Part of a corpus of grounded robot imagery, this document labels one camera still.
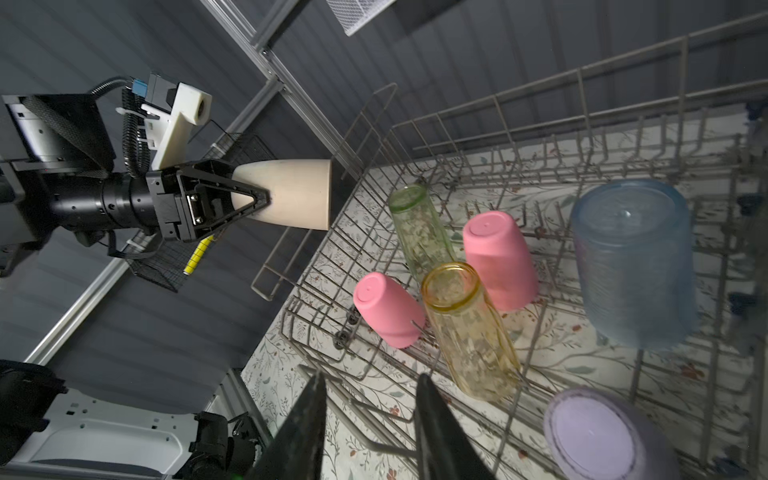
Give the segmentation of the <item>pink cup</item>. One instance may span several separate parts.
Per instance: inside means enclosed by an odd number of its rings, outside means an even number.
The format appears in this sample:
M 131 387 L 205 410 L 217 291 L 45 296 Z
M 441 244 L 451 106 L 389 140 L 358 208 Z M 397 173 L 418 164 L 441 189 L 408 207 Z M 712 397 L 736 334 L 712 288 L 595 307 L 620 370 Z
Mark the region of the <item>pink cup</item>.
M 472 217 L 462 230 L 467 263 L 477 272 L 499 311 L 520 310 L 538 295 L 531 253 L 515 219 L 489 211 Z
M 366 323 L 396 349 L 414 344 L 426 324 L 426 312 L 418 301 L 382 273 L 365 275 L 355 286 L 353 302 Z

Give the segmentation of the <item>beige cup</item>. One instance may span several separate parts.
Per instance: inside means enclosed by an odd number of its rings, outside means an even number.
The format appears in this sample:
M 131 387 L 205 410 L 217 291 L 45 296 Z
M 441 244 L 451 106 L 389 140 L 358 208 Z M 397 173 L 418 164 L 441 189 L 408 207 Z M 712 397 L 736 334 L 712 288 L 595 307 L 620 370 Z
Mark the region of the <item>beige cup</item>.
M 332 161 L 271 160 L 240 165 L 232 179 L 269 191 L 270 204 L 249 218 L 281 226 L 327 231 Z

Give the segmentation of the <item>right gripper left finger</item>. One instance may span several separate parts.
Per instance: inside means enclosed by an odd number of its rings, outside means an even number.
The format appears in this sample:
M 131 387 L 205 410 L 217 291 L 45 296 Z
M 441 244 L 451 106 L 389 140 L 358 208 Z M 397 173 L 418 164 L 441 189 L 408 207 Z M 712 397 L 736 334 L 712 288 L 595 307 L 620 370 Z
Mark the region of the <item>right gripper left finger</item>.
M 326 411 L 326 378 L 317 373 L 307 382 L 277 436 L 245 478 L 320 479 Z

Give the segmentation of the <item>purple cup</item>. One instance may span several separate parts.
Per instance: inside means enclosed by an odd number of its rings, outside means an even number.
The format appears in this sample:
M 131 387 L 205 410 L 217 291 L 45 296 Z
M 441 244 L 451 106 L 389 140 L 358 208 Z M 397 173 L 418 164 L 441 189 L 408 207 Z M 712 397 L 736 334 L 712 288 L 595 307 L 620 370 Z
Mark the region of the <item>purple cup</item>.
M 569 479 L 680 479 L 677 454 L 650 418 L 610 393 L 571 388 L 556 394 L 543 429 Z

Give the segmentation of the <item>blue-grey transparent cup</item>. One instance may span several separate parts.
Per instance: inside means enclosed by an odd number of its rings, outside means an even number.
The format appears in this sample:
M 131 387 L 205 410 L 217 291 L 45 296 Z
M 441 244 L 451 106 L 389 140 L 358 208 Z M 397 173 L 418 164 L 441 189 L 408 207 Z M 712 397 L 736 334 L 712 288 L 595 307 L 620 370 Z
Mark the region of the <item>blue-grey transparent cup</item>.
M 691 215 L 672 186 L 621 180 L 574 205 L 571 231 L 583 308 L 619 344 L 666 349 L 699 327 Z

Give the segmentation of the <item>yellow transparent cup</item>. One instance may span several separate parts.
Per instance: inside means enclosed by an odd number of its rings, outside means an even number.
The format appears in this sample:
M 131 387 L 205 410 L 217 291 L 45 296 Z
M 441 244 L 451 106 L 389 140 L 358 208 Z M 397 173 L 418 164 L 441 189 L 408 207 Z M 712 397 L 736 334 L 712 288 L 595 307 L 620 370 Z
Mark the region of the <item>yellow transparent cup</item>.
M 490 402 L 512 395 L 520 363 L 476 270 L 464 262 L 441 264 L 423 279 L 421 297 L 456 386 Z

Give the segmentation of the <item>green transparent cup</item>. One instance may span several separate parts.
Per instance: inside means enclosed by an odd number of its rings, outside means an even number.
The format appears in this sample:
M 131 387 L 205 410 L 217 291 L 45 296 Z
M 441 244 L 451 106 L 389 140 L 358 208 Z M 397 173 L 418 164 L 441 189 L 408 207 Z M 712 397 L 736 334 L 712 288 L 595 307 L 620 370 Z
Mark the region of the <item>green transparent cup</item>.
M 426 186 L 410 184 L 393 191 L 387 206 L 408 270 L 418 285 L 434 268 L 456 260 Z

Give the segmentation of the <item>pink cup front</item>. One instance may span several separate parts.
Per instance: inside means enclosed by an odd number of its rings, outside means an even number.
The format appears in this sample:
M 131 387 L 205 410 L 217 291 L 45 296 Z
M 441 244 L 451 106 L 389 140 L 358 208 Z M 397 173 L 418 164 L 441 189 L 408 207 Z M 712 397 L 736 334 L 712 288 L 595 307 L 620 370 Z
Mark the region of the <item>pink cup front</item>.
M 467 263 L 477 272 L 499 311 L 520 310 L 538 295 L 531 253 L 515 219 L 489 211 L 472 217 L 462 230 Z

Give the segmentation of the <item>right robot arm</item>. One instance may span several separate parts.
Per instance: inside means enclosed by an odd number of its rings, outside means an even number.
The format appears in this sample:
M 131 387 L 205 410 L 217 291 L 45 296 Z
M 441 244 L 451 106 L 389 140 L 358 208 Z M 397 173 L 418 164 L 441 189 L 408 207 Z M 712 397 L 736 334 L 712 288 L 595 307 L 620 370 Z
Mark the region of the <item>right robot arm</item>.
M 50 369 L 1 363 L 1 464 L 44 477 L 318 479 L 327 388 L 312 376 L 276 435 L 258 409 L 228 419 L 113 404 L 66 386 Z

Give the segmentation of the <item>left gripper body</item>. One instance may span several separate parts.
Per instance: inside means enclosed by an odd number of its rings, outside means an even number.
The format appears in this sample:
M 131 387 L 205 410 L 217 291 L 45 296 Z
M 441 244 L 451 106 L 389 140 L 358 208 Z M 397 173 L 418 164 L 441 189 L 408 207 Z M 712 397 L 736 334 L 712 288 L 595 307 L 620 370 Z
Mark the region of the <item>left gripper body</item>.
M 233 221 L 232 172 L 225 162 L 206 160 L 148 173 L 146 182 L 162 236 L 192 242 Z

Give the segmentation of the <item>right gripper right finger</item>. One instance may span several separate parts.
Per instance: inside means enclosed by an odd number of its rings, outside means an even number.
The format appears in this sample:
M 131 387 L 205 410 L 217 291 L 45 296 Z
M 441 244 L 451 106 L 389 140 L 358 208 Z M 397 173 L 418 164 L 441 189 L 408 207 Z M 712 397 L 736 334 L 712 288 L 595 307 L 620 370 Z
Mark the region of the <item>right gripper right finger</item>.
M 417 380 L 415 431 L 419 479 L 494 479 L 427 374 Z

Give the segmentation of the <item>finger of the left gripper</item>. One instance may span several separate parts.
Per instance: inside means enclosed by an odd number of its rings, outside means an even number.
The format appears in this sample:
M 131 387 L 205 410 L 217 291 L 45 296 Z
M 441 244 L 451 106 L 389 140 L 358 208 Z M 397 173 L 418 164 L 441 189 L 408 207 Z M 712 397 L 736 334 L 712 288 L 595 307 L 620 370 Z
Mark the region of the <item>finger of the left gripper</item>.
M 194 203 L 191 239 L 202 240 L 210 235 L 222 233 L 240 220 L 264 210 L 270 205 L 269 199 L 245 198 L 244 206 L 236 207 L 229 197 L 198 200 Z
M 236 180 L 234 170 L 229 165 L 182 166 L 177 172 L 177 179 L 181 189 L 187 193 L 205 194 L 211 198 L 228 198 L 231 194 L 239 194 L 250 201 L 270 200 L 268 190 Z

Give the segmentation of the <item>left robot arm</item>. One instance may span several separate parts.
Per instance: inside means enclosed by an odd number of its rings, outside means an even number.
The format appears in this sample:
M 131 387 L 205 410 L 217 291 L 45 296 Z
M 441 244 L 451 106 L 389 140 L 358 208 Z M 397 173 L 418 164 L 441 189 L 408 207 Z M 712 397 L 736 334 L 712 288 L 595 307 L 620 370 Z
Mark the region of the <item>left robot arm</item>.
M 1 107 L 1 274 L 10 276 L 64 228 L 86 247 L 119 230 L 162 242 L 193 243 L 271 203 L 270 192 L 238 181 L 220 160 L 147 173 L 117 172 L 115 153 L 93 95 L 5 95 Z

